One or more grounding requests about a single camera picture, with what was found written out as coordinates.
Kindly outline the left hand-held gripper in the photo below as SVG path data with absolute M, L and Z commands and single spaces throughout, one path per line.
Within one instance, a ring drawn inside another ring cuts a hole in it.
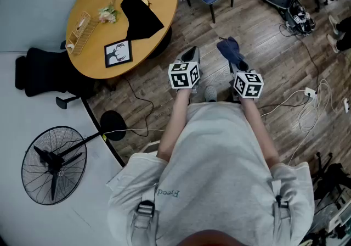
M 191 94 L 198 92 L 202 71 L 200 69 L 200 49 L 197 46 L 189 47 L 178 55 L 178 59 L 169 65 L 168 77 L 171 87 L 178 91 L 183 89 L 191 89 Z

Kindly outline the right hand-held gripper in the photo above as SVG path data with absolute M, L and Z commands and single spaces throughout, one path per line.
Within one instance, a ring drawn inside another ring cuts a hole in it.
M 234 90 L 234 95 L 241 98 L 251 98 L 258 99 L 263 90 L 264 81 L 261 74 L 253 72 L 242 72 L 242 71 L 252 71 L 249 65 L 242 60 L 241 70 L 232 62 L 229 62 L 229 68 L 231 71 L 237 71 L 233 74 L 233 79 L 230 81 L 230 85 Z

